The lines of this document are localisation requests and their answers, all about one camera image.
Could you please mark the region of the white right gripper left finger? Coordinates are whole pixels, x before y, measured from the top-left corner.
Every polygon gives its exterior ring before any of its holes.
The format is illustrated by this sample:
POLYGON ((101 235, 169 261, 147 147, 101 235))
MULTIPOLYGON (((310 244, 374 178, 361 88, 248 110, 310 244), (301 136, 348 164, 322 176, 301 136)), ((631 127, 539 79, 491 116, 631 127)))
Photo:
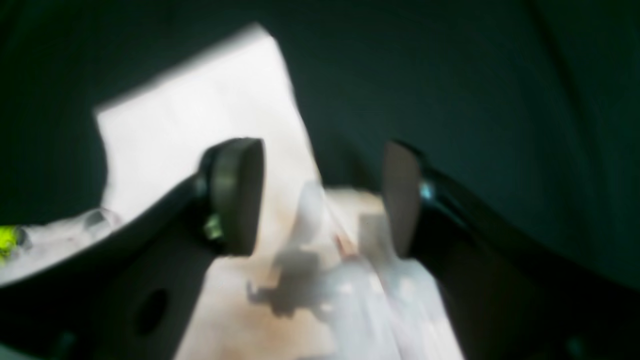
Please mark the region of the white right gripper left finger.
POLYGON ((265 142, 236 137, 114 234, 1 285, 3 360, 171 360, 210 265, 255 248, 265 142))

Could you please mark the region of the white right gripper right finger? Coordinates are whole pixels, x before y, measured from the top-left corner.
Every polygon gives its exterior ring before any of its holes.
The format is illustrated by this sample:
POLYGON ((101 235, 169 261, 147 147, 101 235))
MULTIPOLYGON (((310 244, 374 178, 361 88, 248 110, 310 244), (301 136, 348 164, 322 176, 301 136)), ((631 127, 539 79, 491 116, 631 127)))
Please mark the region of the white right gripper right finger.
POLYGON ((435 279, 467 360, 637 360, 639 292, 557 255, 430 166, 386 143, 394 251, 435 279))

